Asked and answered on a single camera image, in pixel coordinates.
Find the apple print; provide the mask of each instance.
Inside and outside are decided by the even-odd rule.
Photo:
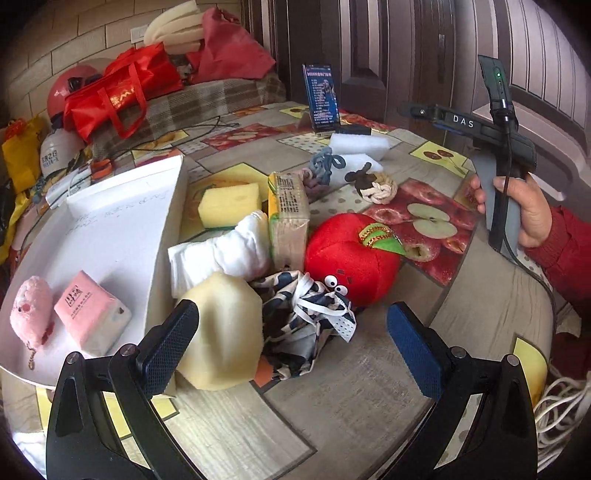
[[[425,155],[427,158],[430,158],[431,160],[441,160],[441,157],[433,152],[424,152],[423,155]]]
[[[411,203],[407,209],[418,217],[413,222],[416,231],[426,237],[442,239],[457,233],[457,228],[449,223],[449,215],[439,209],[422,203]]]
[[[408,179],[400,185],[400,189],[428,205],[443,205],[447,201],[443,194],[415,179]]]
[[[397,225],[413,218],[407,210],[406,205],[392,205],[387,208],[378,208],[369,212],[368,215],[386,225]]]
[[[403,203],[405,205],[408,205],[409,203],[414,203],[416,202],[417,199],[411,195],[409,192],[405,192],[403,189],[398,189],[398,191],[396,192],[396,196],[394,197],[394,200],[392,200],[389,203],[389,206],[392,206],[392,204],[399,204],[399,203]]]
[[[474,230],[476,215],[464,207],[453,205],[449,210],[450,222],[459,228]]]
[[[443,249],[435,261],[423,264],[423,270],[440,284],[448,285],[456,272],[460,259],[461,257],[458,255]]]
[[[469,242],[470,232],[463,229],[458,230],[454,236],[441,240],[441,244],[445,248],[459,255],[462,255],[466,251]]]
[[[429,262],[437,258],[441,251],[439,242],[421,235],[410,223],[397,225],[394,233],[402,243],[409,260]]]

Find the human hand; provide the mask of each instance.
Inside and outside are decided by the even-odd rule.
[[[499,192],[502,192],[505,186],[505,177],[495,177],[492,183]],[[478,211],[485,213],[486,194],[480,188],[478,175],[474,175],[470,179],[470,187],[474,190]],[[552,212],[541,188],[529,174],[527,174],[525,181],[511,177],[507,187],[507,195],[521,206],[519,243],[525,248],[539,247],[546,241],[552,228]]]

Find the red shopping bag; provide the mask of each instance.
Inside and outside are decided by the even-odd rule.
[[[191,83],[261,79],[275,64],[269,52],[225,10],[210,8],[202,23],[205,45],[199,51],[199,69],[191,75]]]
[[[103,78],[66,98],[64,127],[75,129],[89,143],[90,134],[110,119],[119,136],[129,138],[146,116],[147,99],[182,88],[181,78],[162,43],[132,47],[109,64]],[[141,113],[126,129],[117,111],[134,103],[139,105]]]

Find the electric outlet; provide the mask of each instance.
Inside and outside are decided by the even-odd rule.
[[[146,29],[148,25],[142,25],[141,27],[135,27],[130,29],[131,33],[131,43],[141,42],[144,39],[144,34],[146,33]]]

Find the handheld controller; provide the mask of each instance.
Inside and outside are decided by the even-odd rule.
[[[398,113],[417,120],[429,121],[434,127],[473,139],[473,145],[478,150],[470,159],[486,193],[489,245],[513,262],[513,255],[517,255],[521,208],[517,202],[498,192],[492,184],[492,179],[509,175],[523,180],[527,172],[534,172],[535,146],[531,140],[517,133],[519,123],[502,63],[498,59],[483,55],[478,55],[478,59],[491,99],[493,123],[440,105],[406,103],[398,108]]]

